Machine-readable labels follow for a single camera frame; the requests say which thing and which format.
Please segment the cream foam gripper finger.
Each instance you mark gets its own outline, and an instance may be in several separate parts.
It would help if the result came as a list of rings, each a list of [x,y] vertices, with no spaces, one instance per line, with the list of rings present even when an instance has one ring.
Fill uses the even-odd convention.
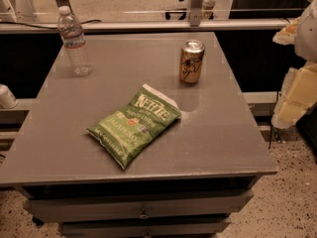
[[[285,75],[271,124],[287,129],[317,103],[317,63],[307,62],[300,69],[290,68]]]
[[[293,45],[300,18],[292,20],[286,27],[277,32],[272,40],[280,45]]]

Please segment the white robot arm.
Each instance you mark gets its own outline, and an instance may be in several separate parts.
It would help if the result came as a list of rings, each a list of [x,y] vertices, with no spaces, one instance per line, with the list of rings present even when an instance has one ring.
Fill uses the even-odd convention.
[[[317,103],[317,0],[302,15],[275,34],[273,41],[294,44],[298,57],[306,60],[300,69],[290,68],[284,77],[271,124],[287,129]]]

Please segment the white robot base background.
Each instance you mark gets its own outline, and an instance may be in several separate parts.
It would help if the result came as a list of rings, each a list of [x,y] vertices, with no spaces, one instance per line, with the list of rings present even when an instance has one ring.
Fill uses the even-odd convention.
[[[13,23],[37,22],[33,0],[0,0],[0,21]]]

